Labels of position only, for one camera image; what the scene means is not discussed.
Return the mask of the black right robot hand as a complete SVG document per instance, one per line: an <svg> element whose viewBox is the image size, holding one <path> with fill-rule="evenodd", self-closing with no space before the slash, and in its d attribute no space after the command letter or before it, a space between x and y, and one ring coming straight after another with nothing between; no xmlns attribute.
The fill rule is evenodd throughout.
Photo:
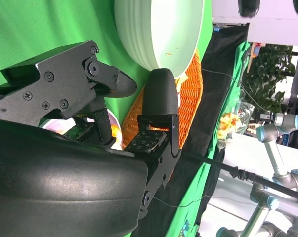
<svg viewBox="0 0 298 237"><path fill-rule="evenodd" d="M181 155L174 75L154 69L139 131L113 149L106 97L136 82L86 41L2 70L0 237L123 237L147 214Z"/></svg>

